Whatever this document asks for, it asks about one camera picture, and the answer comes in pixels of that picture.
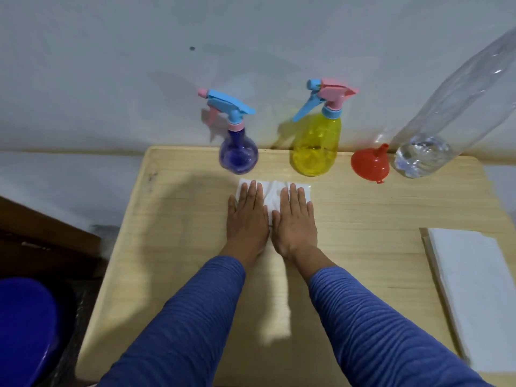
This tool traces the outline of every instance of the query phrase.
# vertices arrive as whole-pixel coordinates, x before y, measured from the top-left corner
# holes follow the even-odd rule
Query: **tabletop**
[[[480,162],[461,156],[414,180],[391,169],[378,185],[355,175],[351,153],[339,153],[327,174],[313,178],[297,173],[289,155],[261,149],[244,177],[309,183],[324,253],[457,352],[420,228],[495,237],[516,277],[516,232]],[[238,179],[220,167],[216,148],[147,150],[81,348],[79,378],[99,380],[170,296],[220,251]],[[516,385],[516,375],[482,376]],[[343,384],[306,284],[269,241],[247,276],[214,385]]]

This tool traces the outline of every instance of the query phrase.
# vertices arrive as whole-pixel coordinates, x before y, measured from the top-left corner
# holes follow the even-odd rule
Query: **person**
[[[242,185],[228,201],[227,242],[164,305],[98,386],[208,386],[231,329],[246,272],[269,237],[263,188]],[[281,191],[271,239],[293,262],[353,386],[488,385],[435,338],[336,266],[317,247],[312,202],[304,190]]]

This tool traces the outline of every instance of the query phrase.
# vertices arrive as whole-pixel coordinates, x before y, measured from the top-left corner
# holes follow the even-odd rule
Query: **purple spray bottle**
[[[220,146],[220,165],[237,175],[251,171],[258,161],[258,148],[246,136],[242,118],[245,114],[254,114],[255,110],[222,92],[200,88],[197,94],[208,99],[208,106],[210,106],[208,126],[215,121],[219,112],[228,115],[229,136]]]

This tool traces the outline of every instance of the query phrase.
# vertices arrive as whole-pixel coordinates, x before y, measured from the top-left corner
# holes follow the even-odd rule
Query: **blue long-sleeve shirt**
[[[209,260],[100,380],[107,386],[212,385],[246,273]],[[353,386],[486,386],[435,338],[340,267],[313,275],[310,298]]]

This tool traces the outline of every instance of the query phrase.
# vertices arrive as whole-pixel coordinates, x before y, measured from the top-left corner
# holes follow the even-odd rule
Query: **folded white cloth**
[[[280,210],[280,193],[281,189],[284,187],[289,188],[292,182],[280,182],[280,181],[272,181],[272,182],[263,182],[256,181],[261,183],[263,186],[263,195],[264,201],[263,204],[267,205],[267,209],[269,212],[269,225],[273,224],[273,210]],[[238,182],[238,187],[236,189],[236,201],[240,199],[240,189],[242,188],[242,183],[247,183],[247,185],[251,184],[249,179],[240,179]],[[306,196],[306,202],[311,201],[310,199],[310,185],[305,183],[296,183],[296,188],[304,188],[304,194]]]
[[[496,239],[441,228],[428,233],[430,257],[471,368],[515,372],[516,288]]]

